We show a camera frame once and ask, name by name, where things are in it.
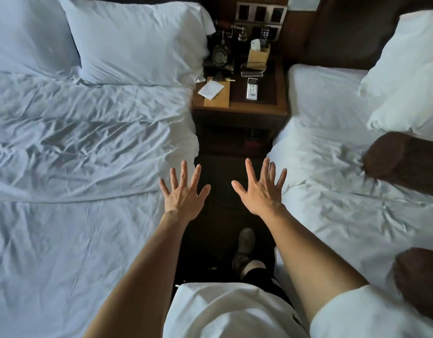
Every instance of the pillowcase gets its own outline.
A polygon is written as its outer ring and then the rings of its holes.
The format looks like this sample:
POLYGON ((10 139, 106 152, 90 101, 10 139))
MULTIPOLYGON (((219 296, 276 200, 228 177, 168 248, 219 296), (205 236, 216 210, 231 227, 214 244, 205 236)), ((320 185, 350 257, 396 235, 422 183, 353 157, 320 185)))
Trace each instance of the pillowcase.
POLYGON ((433 10, 400 17, 381 58, 360 85, 360 96, 388 97, 424 62, 433 57, 433 10))
POLYGON ((373 112, 367 128, 402 131, 433 139, 433 58, 373 112))
POLYGON ((93 84, 194 85, 208 55, 212 19, 199 4, 59 0, 93 84))
POLYGON ((78 66, 57 0, 0 0, 0 71, 62 78, 78 66))

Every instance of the white remote control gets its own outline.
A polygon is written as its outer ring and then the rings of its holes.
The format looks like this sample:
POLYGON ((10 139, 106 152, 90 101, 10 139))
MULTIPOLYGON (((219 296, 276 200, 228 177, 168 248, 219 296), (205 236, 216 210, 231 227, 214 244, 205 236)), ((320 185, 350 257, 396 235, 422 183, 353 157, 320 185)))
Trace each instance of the white remote control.
POLYGON ((246 91, 246 99, 251 101, 257 101, 257 82, 259 80, 257 78, 248 78, 247 79, 247 91, 246 91))

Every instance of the nightstand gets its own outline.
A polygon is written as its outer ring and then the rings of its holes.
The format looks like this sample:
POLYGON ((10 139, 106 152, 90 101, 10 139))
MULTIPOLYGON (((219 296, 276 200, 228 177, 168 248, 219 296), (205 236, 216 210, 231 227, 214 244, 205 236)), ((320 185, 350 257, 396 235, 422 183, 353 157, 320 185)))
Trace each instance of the nightstand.
POLYGON ((259 77, 258 100, 246 99, 247 78, 236 70, 231 82, 229 108, 204 106, 204 97, 193 95, 193 119, 200 154, 263 158, 288 115, 282 57, 271 56, 263 77, 259 77))

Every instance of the white bed sheet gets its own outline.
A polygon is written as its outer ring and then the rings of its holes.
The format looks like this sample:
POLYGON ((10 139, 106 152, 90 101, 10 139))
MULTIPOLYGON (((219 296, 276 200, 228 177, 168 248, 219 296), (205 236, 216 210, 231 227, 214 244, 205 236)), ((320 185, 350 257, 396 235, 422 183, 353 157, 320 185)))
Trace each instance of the white bed sheet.
POLYGON ((362 171, 362 155, 380 135, 365 126, 377 100, 355 94, 364 74, 292 67, 293 116, 268 156, 288 169, 283 202, 293 216, 369 282, 398 296, 390 274, 395 255, 433 249, 433 197, 362 171))
POLYGON ((0 337, 81 337, 198 153, 192 89, 0 73, 0 337))

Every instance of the white t-shirt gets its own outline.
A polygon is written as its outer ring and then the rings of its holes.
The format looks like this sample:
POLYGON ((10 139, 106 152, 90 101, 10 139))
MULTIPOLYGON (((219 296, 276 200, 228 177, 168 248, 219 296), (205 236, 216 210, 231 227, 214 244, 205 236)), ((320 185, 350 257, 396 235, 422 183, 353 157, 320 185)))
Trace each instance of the white t-shirt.
MULTIPOLYGON (((297 312, 248 284, 183 284, 163 338, 309 338, 297 312)), ((374 286, 341 294, 317 313, 312 338, 433 338, 433 325, 374 286)))

